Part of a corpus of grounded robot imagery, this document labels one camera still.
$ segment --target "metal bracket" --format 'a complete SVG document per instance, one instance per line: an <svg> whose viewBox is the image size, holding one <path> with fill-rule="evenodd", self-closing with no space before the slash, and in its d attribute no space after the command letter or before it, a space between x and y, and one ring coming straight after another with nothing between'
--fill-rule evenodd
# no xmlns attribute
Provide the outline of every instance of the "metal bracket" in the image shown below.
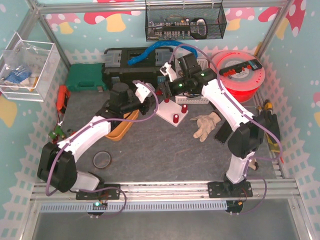
<svg viewBox="0 0 320 240"><path fill-rule="evenodd" d="M104 188L116 187L119 189L121 187L121 185L120 184L105 184L103 187ZM84 191L79 191L76 193L75 199L76 200L99 200L99 199L101 199L101 200L119 200L120 199L120 192L115 189L110 189L107 191L101 191L100 194L98 195L97 192L88 193L88 192L84 192Z"/></svg>
<svg viewBox="0 0 320 240"><path fill-rule="evenodd" d="M251 183L245 181L243 185L236 188L232 192L227 192L225 189L225 182L223 181L212 181L208 182L208 193L209 198L219 199L219 198L250 198L253 197L253 192L251 188Z"/></svg>

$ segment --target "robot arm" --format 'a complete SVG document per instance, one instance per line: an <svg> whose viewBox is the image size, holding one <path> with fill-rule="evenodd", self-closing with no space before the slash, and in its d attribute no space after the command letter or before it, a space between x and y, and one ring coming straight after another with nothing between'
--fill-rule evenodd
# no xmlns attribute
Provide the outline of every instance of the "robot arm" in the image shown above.
<svg viewBox="0 0 320 240"><path fill-rule="evenodd" d="M53 161L63 149L55 165L50 184L62 193L69 190L93 191L101 179L89 172L76 169L76 162L81 155L96 141L109 134L121 122L107 119L123 119L124 114L140 110L144 115L151 107L151 91L144 85L137 83L135 94L124 83L114 84L110 91L110 99L96 113L89 123L67 139L58 144L47 143L41 153L37 176L47 181Z"/></svg>
<svg viewBox="0 0 320 240"><path fill-rule="evenodd" d="M202 94L225 117L233 131L228 141L231 161L226 177L232 185L236 185L245 179L244 173L248 168L250 158L263 142L264 136L263 130L252 124L244 114L262 125L265 125L265 120L263 116L255 117L247 111L217 79L217 74L211 68L202 70L192 53L179 58L178 62L183 77L162 83L160 89L166 98L184 92Z"/></svg>

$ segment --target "blue tube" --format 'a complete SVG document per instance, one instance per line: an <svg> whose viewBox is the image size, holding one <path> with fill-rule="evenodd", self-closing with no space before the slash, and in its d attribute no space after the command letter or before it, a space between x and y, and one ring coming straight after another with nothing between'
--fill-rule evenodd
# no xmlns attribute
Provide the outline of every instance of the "blue tube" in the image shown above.
<svg viewBox="0 0 320 240"><path fill-rule="evenodd" d="M145 59L146 57L148 57L148 55L155 49L159 48L159 47L162 47L162 46L178 46L182 44L182 42L179 42L179 41L175 41L175 40L167 40L167 41L157 41L155 42L153 45L149 46L145 51L144 53L142 53L141 55L139 56L136 56L132 59L130 59L128 61L128 65L133 65L133 64L136 64L136 63L139 63L141 62L143 59ZM185 50L188 50L190 52L192 52L195 57L197 58L198 57L198 53L197 51L192 48L192 47L189 47L189 46L182 46L183 49Z"/></svg>

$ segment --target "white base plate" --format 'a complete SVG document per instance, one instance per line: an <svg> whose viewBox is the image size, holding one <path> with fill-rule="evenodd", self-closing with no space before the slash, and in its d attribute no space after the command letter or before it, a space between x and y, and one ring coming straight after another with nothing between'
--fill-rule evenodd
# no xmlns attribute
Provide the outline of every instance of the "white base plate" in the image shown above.
<svg viewBox="0 0 320 240"><path fill-rule="evenodd" d="M165 102L163 100L159 104L159 108L158 108L158 111L156 111L156 114L160 118L166 120L168 123L177 127L189 112L189 110L187 110L186 113L182 113L181 109L182 109L182 106L176 104L174 101L169 100L169 102ZM179 115L178 123L174 123L175 114Z"/></svg>

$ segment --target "orange tool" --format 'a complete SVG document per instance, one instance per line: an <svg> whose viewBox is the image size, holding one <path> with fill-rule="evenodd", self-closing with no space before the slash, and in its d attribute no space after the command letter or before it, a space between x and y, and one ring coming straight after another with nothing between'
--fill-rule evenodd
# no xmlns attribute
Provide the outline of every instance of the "orange tool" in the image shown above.
<svg viewBox="0 0 320 240"><path fill-rule="evenodd" d="M66 85L60 85L58 91L58 98L56 100L56 109L59 113L65 114L69 97L70 91L67 89Z"/></svg>

